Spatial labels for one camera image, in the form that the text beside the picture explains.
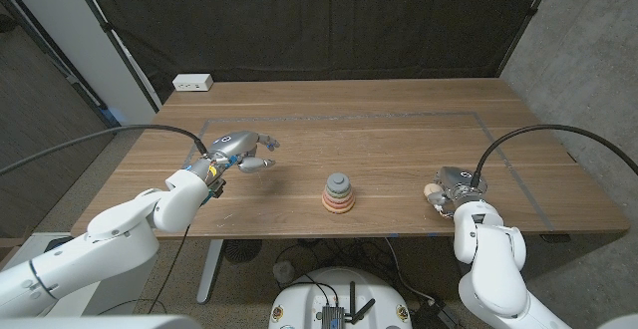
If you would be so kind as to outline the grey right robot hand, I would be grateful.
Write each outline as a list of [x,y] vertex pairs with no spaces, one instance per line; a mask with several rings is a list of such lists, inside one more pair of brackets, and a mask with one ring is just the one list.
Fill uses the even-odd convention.
[[473,178],[467,169],[443,166],[435,174],[434,181],[425,185],[424,195],[439,215],[451,218],[462,204],[484,200],[487,183],[480,179],[478,184],[472,185]]

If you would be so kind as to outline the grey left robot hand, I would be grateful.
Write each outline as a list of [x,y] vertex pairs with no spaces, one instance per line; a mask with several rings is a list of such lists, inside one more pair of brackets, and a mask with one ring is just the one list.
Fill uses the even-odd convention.
[[207,185],[211,185],[232,166],[241,172],[253,173],[274,166],[275,160],[259,158],[258,145],[264,145],[273,152],[280,143],[270,135],[252,131],[240,131],[216,139],[208,151],[186,170],[193,172]]

